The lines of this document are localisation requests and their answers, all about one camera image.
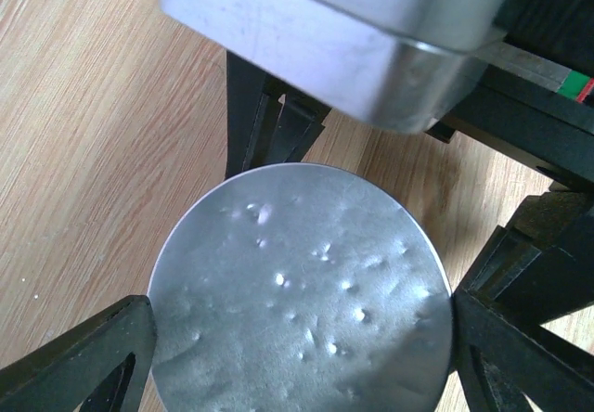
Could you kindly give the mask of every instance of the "red stripe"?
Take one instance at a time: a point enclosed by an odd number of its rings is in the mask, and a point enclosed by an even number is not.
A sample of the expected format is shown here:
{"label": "red stripe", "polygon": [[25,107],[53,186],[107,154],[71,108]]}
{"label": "red stripe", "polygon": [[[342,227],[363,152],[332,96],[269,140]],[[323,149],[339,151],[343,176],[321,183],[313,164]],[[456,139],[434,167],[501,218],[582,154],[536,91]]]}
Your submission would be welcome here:
{"label": "red stripe", "polygon": [[578,103],[583,103],[584,100],[586,99],[586,97],[588,95],[590,95],[590,92],[592,91],[592,89],[594,89],[594,78],[590,78],[590,81],[588,81],[586,83],[586,85],[584,86],[582,91],[579,93],[579,95],[577,96],[575,101],[577,101]]}

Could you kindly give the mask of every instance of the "light wood surface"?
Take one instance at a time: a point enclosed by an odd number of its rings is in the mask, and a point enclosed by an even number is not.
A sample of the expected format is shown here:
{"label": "light wood surface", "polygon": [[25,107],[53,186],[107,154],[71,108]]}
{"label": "light wood surface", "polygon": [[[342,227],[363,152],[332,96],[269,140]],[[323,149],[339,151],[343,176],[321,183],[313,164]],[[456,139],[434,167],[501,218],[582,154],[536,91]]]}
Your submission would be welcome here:
{"label": "light wood surface", "polygon": [[[146,292],[184,211],[222,181],[225,55],[158,0],[0,0],[0,366]],[[463,135],[374,131],[332,113],[309,161],[394,194],[453,286],[548,179]],[[594,315],[555,332],[594,351]],[[452,377],[440,410],[465,410]],[[150,381],[141,410],[162,410]]]}

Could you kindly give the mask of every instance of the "green stripe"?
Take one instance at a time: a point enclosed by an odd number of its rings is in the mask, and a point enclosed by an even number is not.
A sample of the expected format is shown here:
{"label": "green stripe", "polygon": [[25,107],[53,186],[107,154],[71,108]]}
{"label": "green stripe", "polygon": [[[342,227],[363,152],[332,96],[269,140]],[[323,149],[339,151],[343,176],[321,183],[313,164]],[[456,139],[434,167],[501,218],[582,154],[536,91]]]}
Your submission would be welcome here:
{"label": "green stripe", "polygon": [[582,73],[570,71],[557,93],[564,97],[576,99],[589,80],[589,77]]}

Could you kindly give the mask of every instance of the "wood grain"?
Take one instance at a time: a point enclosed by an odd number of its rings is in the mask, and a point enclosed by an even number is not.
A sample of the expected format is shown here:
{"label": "wood grain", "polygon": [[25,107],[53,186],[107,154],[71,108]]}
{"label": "wood grain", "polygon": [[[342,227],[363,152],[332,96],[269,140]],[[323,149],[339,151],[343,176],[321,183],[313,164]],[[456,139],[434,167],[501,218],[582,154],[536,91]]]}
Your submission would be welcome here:
{"label": "wood grain", "polygon": [[[158,0],[0,0],[0,366],[129,293],[222,181],[225,55]],[[309,161],[361,174],[426,228],[455,286],[493,228],[549,181],[458,135],[332,113]],[[590,310],[555,332],[594,351]],[[439,410],[465,410],[455,376]],[[142,410],[162,410],[150,382]]]}

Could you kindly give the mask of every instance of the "circular metal plate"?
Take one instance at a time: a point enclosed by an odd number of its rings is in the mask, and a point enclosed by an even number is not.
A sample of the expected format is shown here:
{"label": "circular metal plate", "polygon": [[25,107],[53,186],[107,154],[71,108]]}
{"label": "circular metal plate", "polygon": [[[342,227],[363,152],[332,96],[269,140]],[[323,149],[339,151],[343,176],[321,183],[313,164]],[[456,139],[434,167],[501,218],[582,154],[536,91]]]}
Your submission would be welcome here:
{"label": "circular metal plate", "polygon": [[452,311],[435,249],[339,169],[225,181],[175,227],[148,296],[170,412],[432,410],[444,389]]}

